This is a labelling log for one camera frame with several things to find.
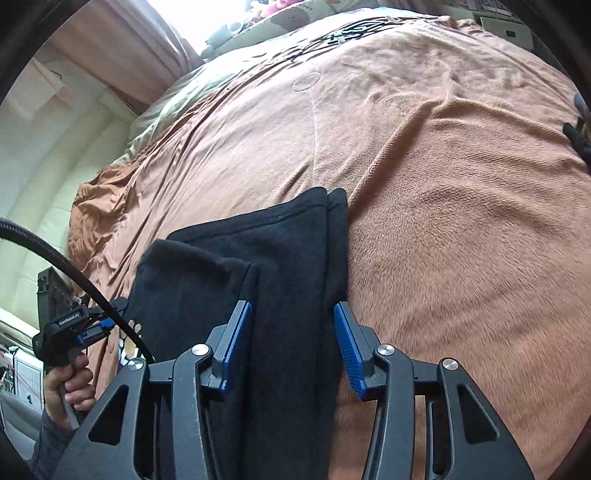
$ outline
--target white wall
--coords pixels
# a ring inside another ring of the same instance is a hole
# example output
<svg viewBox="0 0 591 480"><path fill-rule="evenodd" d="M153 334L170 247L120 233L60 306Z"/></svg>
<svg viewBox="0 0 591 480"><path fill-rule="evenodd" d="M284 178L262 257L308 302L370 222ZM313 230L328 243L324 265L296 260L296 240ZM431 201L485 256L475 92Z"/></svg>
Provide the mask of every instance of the white wall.
<svg viewBox="0 0 591 480"><path fill-rule="evenodd" d="M35 58L61 75L73 98L71 106L56 97L26 121L3 102L0 105L0 216L8 216L20 191L60 137L88 110L107 87L44 46Z"/></svg>
<svg viewBox="0 0 591 480"><path fill-rule="evenodd" d="M72 99L66 104L51 98L30 121L6 102L0 105L0 215L66 255L78 187L124 152L137 116L60 53L43 48L35 58L61 75ZM19 105L34 89L26 88ZM0 330L19 323L14 316L38 326L37 273L47 267L35 254L0 239Z"/></svg>

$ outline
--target bed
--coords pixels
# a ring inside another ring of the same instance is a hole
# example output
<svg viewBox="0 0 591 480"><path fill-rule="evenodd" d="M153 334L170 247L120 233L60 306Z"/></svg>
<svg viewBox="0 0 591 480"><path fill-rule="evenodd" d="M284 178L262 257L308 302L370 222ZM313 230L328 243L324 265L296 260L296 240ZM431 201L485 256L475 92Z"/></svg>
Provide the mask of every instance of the bed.
<svg viewBox="0 0 591 480"><path fill-rule="evenodd" d="M322 48L372 18L383 28ZM107 297L127 295L154 239L342 187L360 323L412 358L459 359L546 479L591 393L590 179L561 133L575 91L469 20L331 15L173 85L80 186L68 255ZM118 343L113 331L90 352L99 392ZM361 477L373 409L342 382L332 479Z"/></svg>

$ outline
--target blue gripper pad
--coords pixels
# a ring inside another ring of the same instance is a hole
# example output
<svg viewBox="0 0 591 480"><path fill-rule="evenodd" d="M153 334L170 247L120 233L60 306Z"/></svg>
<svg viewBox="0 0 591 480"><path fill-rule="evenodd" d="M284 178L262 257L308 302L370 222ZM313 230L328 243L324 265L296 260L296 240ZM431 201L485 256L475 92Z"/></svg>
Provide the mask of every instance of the blue gripper pad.
<svg viewBox="0 0 591 480"><path fill-rule="evenodd" d="M248 362L251 323L251 304L238 301L213 353L209 387L219 390L221 397L233 388Z"/></svg>
<svg viewBox="0 0 591 480"><path fill-rule="evenodd" d="M360 326L349 304L335 305L335 332L349 384L363 401L376 400L385 387L384 372L374 365L374 348L379 345L373 329Z"/></svg>

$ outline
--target black cloth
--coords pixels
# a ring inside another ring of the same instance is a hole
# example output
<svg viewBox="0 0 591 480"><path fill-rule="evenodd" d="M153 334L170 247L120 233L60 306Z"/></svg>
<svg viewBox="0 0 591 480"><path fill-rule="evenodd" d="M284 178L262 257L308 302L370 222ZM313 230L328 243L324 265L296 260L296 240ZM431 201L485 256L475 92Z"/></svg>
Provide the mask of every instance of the black cloth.
<svg viewBox="0 0 591 480"><path fill-rule="evenodd" d="M254 307L245 384L214 406L225 480L327 477L341 358L335 303L346 299L344 190L191 226L146 251L126 317L142 324L157 361L177 357Z"/></svg>

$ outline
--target human hand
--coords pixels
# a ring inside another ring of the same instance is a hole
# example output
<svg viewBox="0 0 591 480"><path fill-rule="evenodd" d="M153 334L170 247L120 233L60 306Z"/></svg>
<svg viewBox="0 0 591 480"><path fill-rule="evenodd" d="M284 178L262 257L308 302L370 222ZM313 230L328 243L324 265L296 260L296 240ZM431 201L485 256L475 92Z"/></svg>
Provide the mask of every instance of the human hand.
<svg viewBox="0 0 591 480"><path fill-rule="evenodd" d="M45 394L45 410L51 419L69 432L72 426L66 415L66 409L61 402L60 386L65 383L66 402L78 411L89 411L95 406L95 387L92 381L92 371L88 366L88 357L81 353L76 357L76 373L71 365L55 367L43 380Z"/></svg>

